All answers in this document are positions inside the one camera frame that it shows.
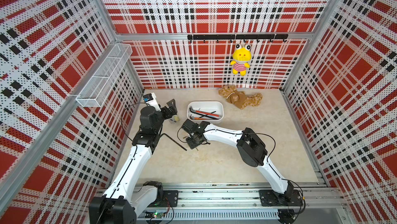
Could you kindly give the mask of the orange handled hex key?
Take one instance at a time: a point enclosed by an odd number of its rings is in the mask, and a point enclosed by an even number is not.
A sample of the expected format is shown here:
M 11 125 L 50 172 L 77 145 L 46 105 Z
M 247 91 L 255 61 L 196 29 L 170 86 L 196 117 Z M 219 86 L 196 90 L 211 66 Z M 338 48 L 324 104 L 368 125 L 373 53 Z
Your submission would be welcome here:
M 210 118 L 190 116 L 191 120 L 211 120 Z

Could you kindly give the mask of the long black hex key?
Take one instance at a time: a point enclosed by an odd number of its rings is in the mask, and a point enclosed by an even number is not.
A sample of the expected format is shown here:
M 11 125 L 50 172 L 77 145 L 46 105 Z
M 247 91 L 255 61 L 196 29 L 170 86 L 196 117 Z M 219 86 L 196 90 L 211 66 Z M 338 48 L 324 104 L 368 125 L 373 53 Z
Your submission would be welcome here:
M 160 138 L 162 138 L 163 136 L 167 137 L 168 139 L 170 139 L 171 141 L 173 141 L 176 145 L 178 145 L 180 148 L 182 148 L 184 151 L 187 151 L 187 149 L 185 147 L 183 147 L 179 142 L 177 142 L 176 140 L 174 140 L 172 137 L 170 137 L 168 134 L 163 133 L 160 135 Z

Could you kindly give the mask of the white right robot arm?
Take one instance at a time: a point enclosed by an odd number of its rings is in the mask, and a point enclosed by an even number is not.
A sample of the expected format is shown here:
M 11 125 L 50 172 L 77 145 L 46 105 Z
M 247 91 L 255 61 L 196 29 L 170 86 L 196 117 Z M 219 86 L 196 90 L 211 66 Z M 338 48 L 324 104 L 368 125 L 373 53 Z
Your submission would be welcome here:
M 276 169 L 265 143 L 260 139 L 260 133 L 251 128 L 231 130 L 206 121 L 198 124 L 189 119 L 182 124 L 182 130 L 188 134 L 186 142 L 191 149 L 210 141 L 237 148 L 243 162 L 257 168 L 271 186 L 270 190 L 259 191 L 262 206 L 305 206 L 303 191 L 295 189 L 293 182 L 284 178 Z

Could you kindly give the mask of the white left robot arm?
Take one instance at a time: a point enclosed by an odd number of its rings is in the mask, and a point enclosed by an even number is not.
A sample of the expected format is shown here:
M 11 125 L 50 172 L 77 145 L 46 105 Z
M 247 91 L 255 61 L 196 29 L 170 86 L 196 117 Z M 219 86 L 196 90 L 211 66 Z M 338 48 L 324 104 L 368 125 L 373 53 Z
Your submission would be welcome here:
M 128 159 L 104 194 L 93 198 L 89 205 L 92 224 L 134 224 L 149 205 L 163 199 L 161 182 L 149 181 L 138 193 L 133 191 L 163 134 L 163 122 L 177 115 L 176 102 L 172 99 L 160 107 L 152 94 L 143 99 L 147 105 L 141 109 L 140 126 Z

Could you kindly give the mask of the short black hex key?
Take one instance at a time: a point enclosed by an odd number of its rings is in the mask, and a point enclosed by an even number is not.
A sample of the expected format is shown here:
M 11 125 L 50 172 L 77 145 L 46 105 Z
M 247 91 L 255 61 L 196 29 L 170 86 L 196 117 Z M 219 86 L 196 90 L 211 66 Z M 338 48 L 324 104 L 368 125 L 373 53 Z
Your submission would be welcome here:
M 192 107 L 189 108 L 189 111 L 190 111 L 191 113 L 193 113 L 193 114 L 197 114 L 197 115 L 198 115 L 198 113 L 197 113 L 195 110 L 193 110 Z

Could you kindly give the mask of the red handled hex key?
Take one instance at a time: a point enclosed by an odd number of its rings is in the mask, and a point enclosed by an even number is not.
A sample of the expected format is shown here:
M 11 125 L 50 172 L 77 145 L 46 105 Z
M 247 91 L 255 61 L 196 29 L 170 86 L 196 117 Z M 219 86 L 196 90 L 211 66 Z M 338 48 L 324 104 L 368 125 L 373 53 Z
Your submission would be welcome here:
M 203 111 L 199 111 L 199 110 L 195 110 L 197 113 L 199 114 L 203 114 L 206 116 L 214 116 L 214 117 L 221 117 L 221 115 L 216 114 L 216 113 L 209 113 L 209 112 L 203 112 Z

